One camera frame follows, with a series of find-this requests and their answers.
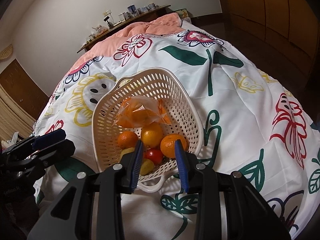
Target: floor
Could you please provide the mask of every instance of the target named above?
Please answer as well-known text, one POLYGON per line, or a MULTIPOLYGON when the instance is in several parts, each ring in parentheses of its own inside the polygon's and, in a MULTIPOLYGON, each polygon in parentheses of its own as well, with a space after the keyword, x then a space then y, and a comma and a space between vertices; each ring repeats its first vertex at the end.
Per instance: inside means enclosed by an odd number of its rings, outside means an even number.
POLYGON ((320 113, 320 93, 305 88, 306 78, 289 59, 260 39, 227 23, 198 26, 226 40, 252 61, 257 68, 277 79, 301 103, 303 110, 315 122, 320 113))

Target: orange plastic bag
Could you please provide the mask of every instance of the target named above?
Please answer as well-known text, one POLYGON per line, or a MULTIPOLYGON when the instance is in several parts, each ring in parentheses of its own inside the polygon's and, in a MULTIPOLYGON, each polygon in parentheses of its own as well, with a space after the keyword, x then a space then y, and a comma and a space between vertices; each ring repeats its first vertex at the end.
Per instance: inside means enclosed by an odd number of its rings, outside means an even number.
POLYGON ((124 128, 144 127, 153 122, 171 124, 162 100, 133 96, 122 102, 113 125, 124 128))

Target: plastic bag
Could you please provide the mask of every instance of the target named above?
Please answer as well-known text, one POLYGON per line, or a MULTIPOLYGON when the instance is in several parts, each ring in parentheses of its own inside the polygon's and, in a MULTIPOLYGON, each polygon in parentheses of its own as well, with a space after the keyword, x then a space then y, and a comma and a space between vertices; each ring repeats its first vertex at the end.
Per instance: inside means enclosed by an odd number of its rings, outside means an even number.
POLYGON ((12 139, 11 140, 8 140, 8 141, 1 141, 1 148, 2 150, 4 149, 7 149, 9 148, 11 145, 14 145, 17 143, 17 140, 18 140, 18 133, 19 132, 15 132, 12 136, 12 139))
POLYGON ((153 122, 171 124, 162 100, 133 96, 122 102, 113 125, 124 128, 144 127, 153 122))

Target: box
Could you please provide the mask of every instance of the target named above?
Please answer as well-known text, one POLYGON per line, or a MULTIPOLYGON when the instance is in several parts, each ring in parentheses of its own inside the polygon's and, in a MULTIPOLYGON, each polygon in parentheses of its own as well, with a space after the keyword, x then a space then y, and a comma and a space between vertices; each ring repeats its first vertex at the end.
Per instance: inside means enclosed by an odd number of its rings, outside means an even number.
POLYGON ((176 10, 174 12, 176 12, 179 15, 180 19, 184 19, 184 18, 189 17, 187 9, 180 9, 180 10, 176 10))
POLYGON ((192 24, 192 23, 191 23, 191 18, 190 18, 190 17, 183 18, 183 19, 182 19, 182 21, 186 21, 186 22, 188 22, 188 23, 192 24))

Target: white bedsheet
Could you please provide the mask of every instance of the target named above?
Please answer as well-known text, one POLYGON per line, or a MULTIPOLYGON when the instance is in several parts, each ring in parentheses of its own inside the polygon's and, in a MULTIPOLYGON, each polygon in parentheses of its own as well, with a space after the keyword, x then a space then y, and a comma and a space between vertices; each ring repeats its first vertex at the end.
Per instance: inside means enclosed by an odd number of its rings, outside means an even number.
MULTIPOLYGON (((92 113, 115 80, 164 67, 183 84, 203 122, 205 145, 198 158, 215 171, 240 170, 294 239, 320 203, 319 131, 289 91, 230 43, 187 22, 182 27, 186 31, 173 35, 129 38, 112 57, 96 57, 60 82, 35 134, 63 128, 76 152, 47 169, 36 194, 41 212, 77 172, 98 171, 92 113)), ((125 237, 191 240, 196 203, 197 195, 182 193, 174 177, 159 192, 123 195, 125 237)), ((226 237, 225 223, 223 228, 226 237)))

